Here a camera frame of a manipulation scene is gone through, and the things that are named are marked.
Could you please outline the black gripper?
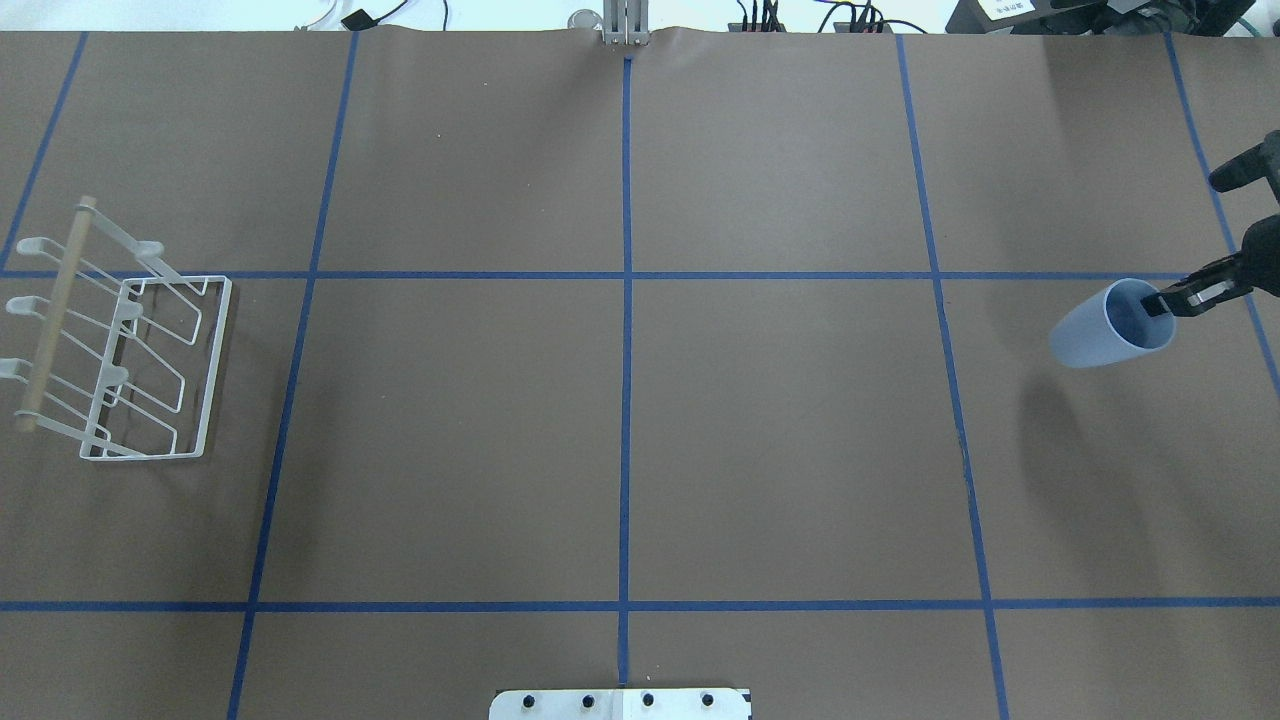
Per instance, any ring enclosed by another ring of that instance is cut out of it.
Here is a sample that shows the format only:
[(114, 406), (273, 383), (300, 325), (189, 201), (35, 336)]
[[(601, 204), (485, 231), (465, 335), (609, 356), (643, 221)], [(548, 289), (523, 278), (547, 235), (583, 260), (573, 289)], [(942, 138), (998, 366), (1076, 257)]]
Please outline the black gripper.
[(1220, 258), (1167, 288), (1142, 299), (1148, 316), (1201, 316), (1211, 309), (1260, 290), (1279, 288), (1279, 214), (1253, 223), (1242, 237), (1240, 252)]

